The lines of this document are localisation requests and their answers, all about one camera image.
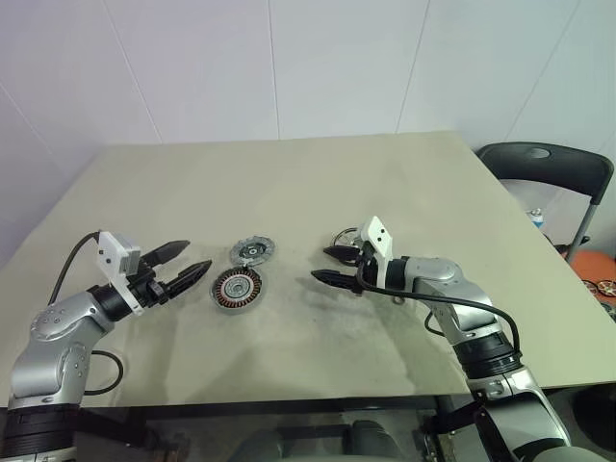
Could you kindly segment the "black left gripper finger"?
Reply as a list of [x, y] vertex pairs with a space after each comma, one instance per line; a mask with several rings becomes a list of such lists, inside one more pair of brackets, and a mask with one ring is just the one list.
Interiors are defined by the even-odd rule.
[[140, 266], [153, 269], [180, 255], [189, 245], [188, 240], [176, 240], [162, 244], [140, 257]]
[[178, 275], [164, 284], [168, 298], [176, 298], [194, 286], [210, 269], [211, 260], [201, 261], [181, 270]]

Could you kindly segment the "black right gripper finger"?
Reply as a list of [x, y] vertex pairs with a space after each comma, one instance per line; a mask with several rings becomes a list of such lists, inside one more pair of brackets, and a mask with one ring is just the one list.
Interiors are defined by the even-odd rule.
[[331, 245], [325, 247], [323, 252], [326, 255], [336, 259], [343, 265], [355, 265], [360, 256], [361, 250], [357, 246]]
[[359, 282], [355, 275], [345, 274], [333, 269], [313, 270], [311, 275], [327, 286], [343, 289], [356, 295], [359, 294]]

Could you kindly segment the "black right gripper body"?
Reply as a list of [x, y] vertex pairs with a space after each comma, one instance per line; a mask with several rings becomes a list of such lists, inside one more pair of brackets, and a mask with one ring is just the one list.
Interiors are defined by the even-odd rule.
[[355, 288], [353, 292], [362, 295], [370, 292], [384, 295], [385, 265], [379, 260], [380, 255], [370, 243], [363, 243], [356, 259]]

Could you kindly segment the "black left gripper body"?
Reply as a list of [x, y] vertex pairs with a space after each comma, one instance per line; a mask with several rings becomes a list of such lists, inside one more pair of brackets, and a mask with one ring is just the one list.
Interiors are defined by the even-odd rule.
[[137, 271], [127, 280], [129, 290], [141, 307], [151, 308], [169, 301], [167, 286], [156, 280], [156, 272], [146, 263], [139, 262]]

